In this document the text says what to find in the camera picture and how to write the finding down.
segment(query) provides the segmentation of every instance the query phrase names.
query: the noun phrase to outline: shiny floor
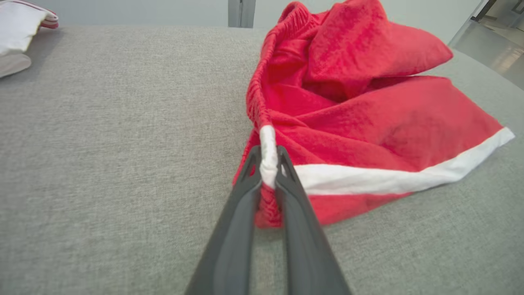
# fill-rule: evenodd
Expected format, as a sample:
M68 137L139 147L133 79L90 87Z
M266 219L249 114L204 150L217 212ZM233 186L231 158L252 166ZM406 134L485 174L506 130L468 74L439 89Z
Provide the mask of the shiny floor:
M524 90L523 46L472 20L462 27L450 46Z

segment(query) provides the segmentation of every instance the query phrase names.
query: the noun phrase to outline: gray fabric surface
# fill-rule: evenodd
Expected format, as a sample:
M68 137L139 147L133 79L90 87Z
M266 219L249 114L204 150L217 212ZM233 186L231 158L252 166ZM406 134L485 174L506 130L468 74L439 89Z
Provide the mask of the gray fabric surface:
M0 79L0 294L181 294L230 191L264 31L69 27ZM355 294L524 293L524 92L431 71L517 138L464 180L326 227ZM252 294L283 294L257 230Z

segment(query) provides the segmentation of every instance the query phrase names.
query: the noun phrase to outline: gray couch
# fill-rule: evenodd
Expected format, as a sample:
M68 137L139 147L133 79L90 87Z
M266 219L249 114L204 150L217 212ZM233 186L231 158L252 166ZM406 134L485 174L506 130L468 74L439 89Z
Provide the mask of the gray couch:
M252 125L265 31L65 27L0 79L0 294L181 294ZM325 227L354 294L524 294L524 91L475 60L430 73L517 136L462 181ZM283 294L258 229L251 294Z

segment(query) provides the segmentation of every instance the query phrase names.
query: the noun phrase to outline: red fabric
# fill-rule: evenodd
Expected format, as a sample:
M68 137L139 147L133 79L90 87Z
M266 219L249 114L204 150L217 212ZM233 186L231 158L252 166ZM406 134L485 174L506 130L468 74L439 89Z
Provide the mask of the red fabric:
M258 130L272 125L295 166L416 172L452 159L502 128L448 79L407 77L452 57L433 35L389 22L377 0L349 0L320 14L293 2L268 33L249 84L255 128L245 154L260 143ZM406 195L310 200L328 224ZM270 187L256 223L280 226Z

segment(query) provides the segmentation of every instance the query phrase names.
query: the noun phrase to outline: white wall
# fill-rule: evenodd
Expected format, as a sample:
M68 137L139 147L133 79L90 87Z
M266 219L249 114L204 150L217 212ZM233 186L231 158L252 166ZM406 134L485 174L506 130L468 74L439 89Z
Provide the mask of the white wall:
M227 26L227 0L30 0L60 25Z
M482 0L381 0L393 22L421 28L449 43ZM253 27L271 28L289 0L258 0ZM328 10L335 0L302 0L314 13Z

